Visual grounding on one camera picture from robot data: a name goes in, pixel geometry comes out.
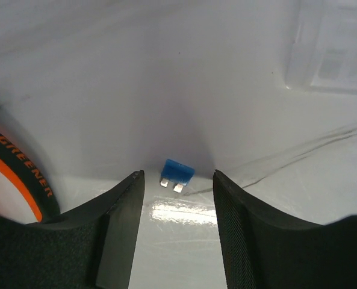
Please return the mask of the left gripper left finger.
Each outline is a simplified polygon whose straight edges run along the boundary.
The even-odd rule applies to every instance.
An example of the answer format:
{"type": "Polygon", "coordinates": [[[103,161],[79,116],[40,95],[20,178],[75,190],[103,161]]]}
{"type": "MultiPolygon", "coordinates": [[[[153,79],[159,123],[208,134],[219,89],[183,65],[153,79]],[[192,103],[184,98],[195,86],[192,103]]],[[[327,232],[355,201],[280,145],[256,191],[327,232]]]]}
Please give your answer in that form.
{"type": "Polygon", "coordinates": [[[0,217],[0,288],[128,288],[144,171],[43,223],[0,217]]]}

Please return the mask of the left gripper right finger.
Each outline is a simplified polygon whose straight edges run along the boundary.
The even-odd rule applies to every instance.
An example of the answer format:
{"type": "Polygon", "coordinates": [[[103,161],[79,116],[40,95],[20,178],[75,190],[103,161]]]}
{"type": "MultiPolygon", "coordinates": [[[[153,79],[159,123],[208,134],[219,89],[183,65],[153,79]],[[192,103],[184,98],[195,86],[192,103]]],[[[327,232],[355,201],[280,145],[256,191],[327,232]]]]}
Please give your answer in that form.
{"type": "Polygon", "coordinates": [[[213,175],[228,288],[357,288],[357,215],[319,225],[213,175]]]}

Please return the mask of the blue fuse table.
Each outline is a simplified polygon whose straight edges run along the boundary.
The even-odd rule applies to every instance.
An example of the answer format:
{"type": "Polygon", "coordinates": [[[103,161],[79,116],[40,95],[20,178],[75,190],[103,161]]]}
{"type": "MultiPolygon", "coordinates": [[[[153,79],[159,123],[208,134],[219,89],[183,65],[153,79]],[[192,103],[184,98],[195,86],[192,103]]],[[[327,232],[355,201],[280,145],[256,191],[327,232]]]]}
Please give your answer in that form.
{"type": "Polygon", "coordinates": [[[160,186],[167,188],[171,182],[173,184],[173,191],[181,193],[194,174],[195,170],[192,167],[167,159],[160,174],[160,186]]]}

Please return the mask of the clear plastic fuse box cover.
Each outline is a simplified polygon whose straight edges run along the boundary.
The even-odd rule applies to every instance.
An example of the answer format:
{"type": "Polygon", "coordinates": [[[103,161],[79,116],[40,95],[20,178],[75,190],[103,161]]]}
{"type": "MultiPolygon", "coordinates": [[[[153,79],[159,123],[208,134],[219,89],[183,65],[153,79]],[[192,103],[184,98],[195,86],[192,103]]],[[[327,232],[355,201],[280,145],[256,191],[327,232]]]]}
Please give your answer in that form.
{"type": "Polygon", "coordinates": [[[357,95],[357,1],[301,1],[288,89],[357,95]]]}

